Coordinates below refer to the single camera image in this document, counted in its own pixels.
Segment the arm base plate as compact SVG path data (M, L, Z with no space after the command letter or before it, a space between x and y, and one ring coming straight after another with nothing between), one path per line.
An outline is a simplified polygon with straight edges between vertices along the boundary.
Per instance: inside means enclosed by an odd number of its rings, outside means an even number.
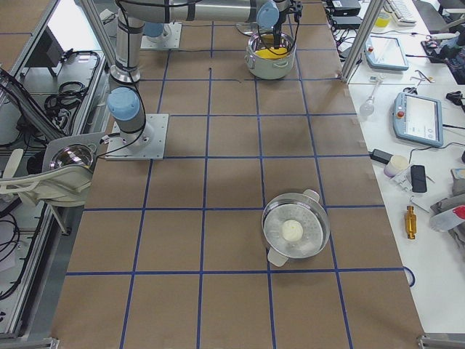
M121 132L114 121L112 133L119 133L119 135L109 139L104 159L109 161L162 160L168 125L168 114L148 113L142 134L130 135Z
M178 50L182 32L181 23L145 23L141 49Z

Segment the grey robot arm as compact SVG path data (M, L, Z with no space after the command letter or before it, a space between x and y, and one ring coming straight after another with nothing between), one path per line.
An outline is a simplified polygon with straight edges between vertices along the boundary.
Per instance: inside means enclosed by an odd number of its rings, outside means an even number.
M163 27L175 21L254 23L256 33L246 46L246 64L256 77L281 79L294 66L296 39L282 32L289 15L299 22L299 1L117 1L115 63L110 67L107 107L119 128L122 146L131 151L148 147L155 131L138 91L140 46L147 24Z

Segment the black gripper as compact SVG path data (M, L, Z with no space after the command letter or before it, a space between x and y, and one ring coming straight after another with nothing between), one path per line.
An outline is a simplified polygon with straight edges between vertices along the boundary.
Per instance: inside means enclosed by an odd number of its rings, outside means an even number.
M274 0L279 11L279 17L273 26L273 48L280 48L281 27L289 15L294 16L294 22L299 24L302 17L303 5L296 0Z

